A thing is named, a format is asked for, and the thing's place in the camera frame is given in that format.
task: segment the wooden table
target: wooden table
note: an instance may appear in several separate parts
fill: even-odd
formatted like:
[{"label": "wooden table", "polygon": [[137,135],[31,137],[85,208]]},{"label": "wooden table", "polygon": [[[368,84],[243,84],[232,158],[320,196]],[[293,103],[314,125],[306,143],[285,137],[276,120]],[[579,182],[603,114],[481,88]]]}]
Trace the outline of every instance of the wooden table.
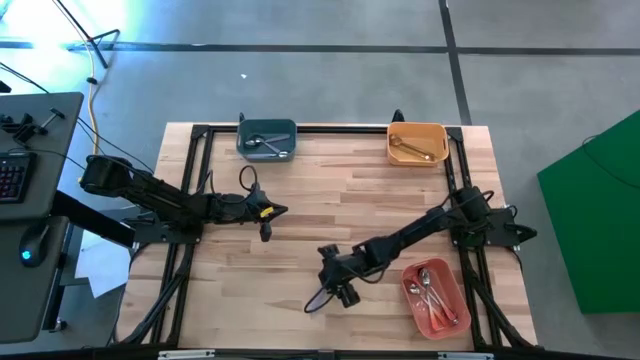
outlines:
[{"label": "wooden table", "polygon": [[[167,124],[160,149],[156,176],[176,187],[181,183],[192,125]],[[494,190],[491,205],[502,206],[488,128],[463,127],[463,134],[473,184],[483,191]],[[422,216],[443,201],[448,189],[442,164],[437,168],[389,165],[384,135],[299,134],[298,139],[292,162],[255,165],[267,196],[289,207],[288,213],[272,222],[270,242],[260,241],[254,224],[205,227],[191,270],[180,347],[472,350],[470,330],[440,341],[425,339],[400,288],[405,267],[441,257],[462,289],[458,254],[446,231],[404,251],[379,284],[353,280],[360,304],[345,309],[334,299],[316,314],[302,311],[320,285],[319,246],[336,243],[341,252],[349,252],[360,241],[389,234]],[[202,146],[198,152],[196,169]],[[210,162],[216,191],[244,194],[238,172],[246,164],[236,153],[235,134],[217,133]],[[131,333],[156,299],[166,252],[166,245],[151,245],[133,264],[118,322],[120,337]],[[487,248],[487,261],[496,302],[523,337],[535,343],[516,258],[505,249]],[[172,311],[171,304],[165,336]],[[482,305],[479,313],[489,341]]]}]

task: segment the computer mouse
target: computer mouse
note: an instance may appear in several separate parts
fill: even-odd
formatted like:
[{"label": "computer mouse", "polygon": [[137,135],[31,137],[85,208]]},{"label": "computer mouse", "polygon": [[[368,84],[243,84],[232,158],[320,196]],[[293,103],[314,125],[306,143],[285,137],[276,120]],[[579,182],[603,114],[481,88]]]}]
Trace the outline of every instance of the computer mouse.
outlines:
[{"label": "computer mouse", "polygon": [[46,220],[31,225],[24,231],[18,246],[22,265],[36,267],[42,264],[42,261],[47,256],[48,232],[49,224],[47,224]]}]

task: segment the white paper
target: white paper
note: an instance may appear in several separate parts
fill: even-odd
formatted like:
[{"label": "white paper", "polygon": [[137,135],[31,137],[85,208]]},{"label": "white paper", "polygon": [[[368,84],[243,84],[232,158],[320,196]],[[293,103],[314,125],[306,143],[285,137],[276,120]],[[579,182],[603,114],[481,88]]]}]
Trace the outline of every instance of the white paper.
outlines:
[{"label": "white paper", "polygon": [[129,250],[98,236],[98,240],[88,236],[87,245],[83,246],[76,265],[76,278],[88,277],[93,297],[98,296],[126,284],[129,279]]}]

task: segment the keyboard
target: keyboard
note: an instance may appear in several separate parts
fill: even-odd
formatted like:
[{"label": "keyboard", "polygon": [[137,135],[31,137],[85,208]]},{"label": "keyboard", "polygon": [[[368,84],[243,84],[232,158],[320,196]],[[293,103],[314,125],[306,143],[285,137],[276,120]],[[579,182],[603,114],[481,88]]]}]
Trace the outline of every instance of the keyboard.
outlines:
[{"label": "keyboard", "polygon": [[21,203],[27,193],[36,153],[0,153],[0,204]]}]

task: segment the orange bin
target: orange bin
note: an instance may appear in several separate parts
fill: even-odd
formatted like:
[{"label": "orange bin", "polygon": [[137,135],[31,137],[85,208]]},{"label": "orange bin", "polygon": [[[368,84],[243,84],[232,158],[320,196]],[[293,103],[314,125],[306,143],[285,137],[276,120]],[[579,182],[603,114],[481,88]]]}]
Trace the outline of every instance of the orange bin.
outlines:
[{"label": "orange bin", "polygon": [[[403,143],[433,155],[433,161],[420,159],[415,151],[403,151],[391,146],[390,137],[396,135]],[[447,131],[440,124],[394,122],[387,128],[387,158],[392,165],[436,166],[449,156]]]},{"label": "orange bin", "polygon": [[[422,295],[412,294],[408,290],[408,286],[412,283],[420,284],[419,272],[420,269],[426,268],[431,275],[431,285],[433,289],[438,293],[442,301],[451,309],[456,315],[457,323],[449,321],[445,318],[444,313],[441,311],[441,315],[444,325],[440,329],[434,329],[431,325],[431,319],[429,316],[429,308],[423,301]],[[407,267],[402,272],[402,289],[407,296],[407,301],[411,307],[413,313],[413,319],[418,326],[418,329],[428,339],[439,340],[444,339],[455,334],[459,334],[466,331],[471,325],[471,315],[467,309],[467,304],[462,297],[460,287],[456,282],[451,269],[446,261],[440,258],[430,258],[426,261],[419,262]],[[441,307],[434,306],[434,310],[440,310]]]}]

